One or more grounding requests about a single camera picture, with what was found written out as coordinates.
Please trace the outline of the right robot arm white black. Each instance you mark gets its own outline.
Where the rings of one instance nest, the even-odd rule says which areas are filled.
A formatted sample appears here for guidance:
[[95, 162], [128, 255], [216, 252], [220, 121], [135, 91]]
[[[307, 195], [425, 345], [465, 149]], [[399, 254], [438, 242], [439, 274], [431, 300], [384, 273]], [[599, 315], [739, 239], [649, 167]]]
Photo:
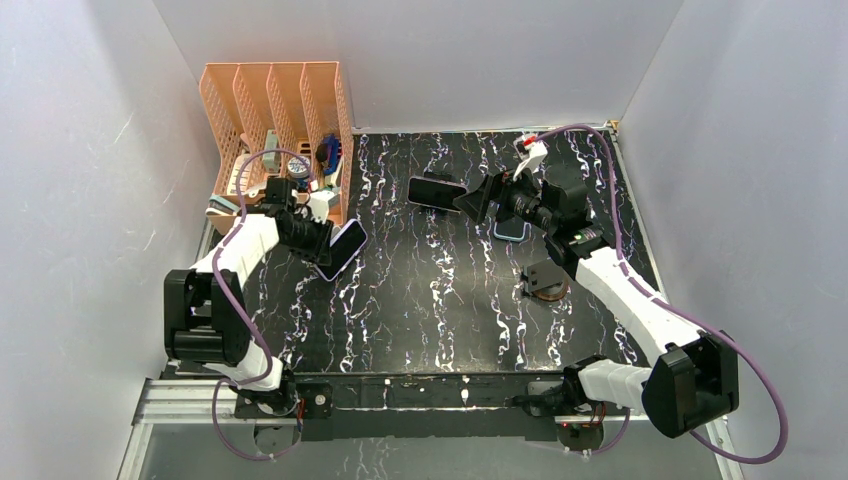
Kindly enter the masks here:
[[528, 173], [488, 175], [455, 207], [475, 223], [496, 203], [496, 219], [517, 217], [539, 228], [549, 258], [565, 276], [591, 292], [630, 333], [645, 367], [593, 355], [565, 367], [563, 381], [541, 393], [512, 399], [536, 416], [590, 413], [601, 403], [646, 414], [668, 438], [677, 438], [739, 406], [738, 355], [722, 332], [710, 333], [663, 309], [592, 221], [587, 188], [536, 183]]

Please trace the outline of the phone with purple case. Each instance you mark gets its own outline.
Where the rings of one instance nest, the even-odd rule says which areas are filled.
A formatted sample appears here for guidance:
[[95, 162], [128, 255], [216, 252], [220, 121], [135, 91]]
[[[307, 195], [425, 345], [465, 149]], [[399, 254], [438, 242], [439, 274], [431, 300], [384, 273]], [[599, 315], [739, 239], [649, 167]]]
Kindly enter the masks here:
[[325, 281], [334, 281], [362, 251], [367, 239], [368, 235], [358, 219], [347, 221], [330, 239], [331, 263], [316, 266], [319, 276]]

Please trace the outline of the phone with pink case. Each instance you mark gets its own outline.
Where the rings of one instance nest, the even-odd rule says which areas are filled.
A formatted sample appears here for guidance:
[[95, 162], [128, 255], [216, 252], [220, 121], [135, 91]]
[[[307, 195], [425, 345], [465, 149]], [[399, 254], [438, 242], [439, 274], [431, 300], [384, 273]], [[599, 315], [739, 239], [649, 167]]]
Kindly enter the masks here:
[[407, 201], [411, 204], [458, 212], [454, 200], [468, 193], [462, 184], [426, 177], [412, 177], [408, 182]]

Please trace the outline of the phone with blue case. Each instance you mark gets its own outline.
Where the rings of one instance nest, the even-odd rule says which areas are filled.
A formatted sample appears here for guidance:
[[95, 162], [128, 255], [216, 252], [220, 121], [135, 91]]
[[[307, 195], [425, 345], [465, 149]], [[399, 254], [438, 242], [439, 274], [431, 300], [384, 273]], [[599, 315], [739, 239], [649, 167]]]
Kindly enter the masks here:
[[521, 243], [527, 239], [526, 222], [518, 217], [496, 223], [493, 227], [493, 236], [496, 239]]

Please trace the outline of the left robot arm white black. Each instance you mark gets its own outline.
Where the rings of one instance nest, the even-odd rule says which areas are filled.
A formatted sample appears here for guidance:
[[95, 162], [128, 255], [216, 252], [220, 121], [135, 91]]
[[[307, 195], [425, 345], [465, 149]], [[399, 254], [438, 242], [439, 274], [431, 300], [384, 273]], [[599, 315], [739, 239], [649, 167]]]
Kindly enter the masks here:
[[164, 349], [169, 359], [223, 375], [226, 385], [270, 415], [299, 404], [291, 369], [275, 357], [247, 312], [244, 287], [275, 247], [316, 265], [331, 262], [332, 192], [299, 194], [293, 181], [267, 181], [264, 197], [241, 204], [214, 250], [164, 279]]

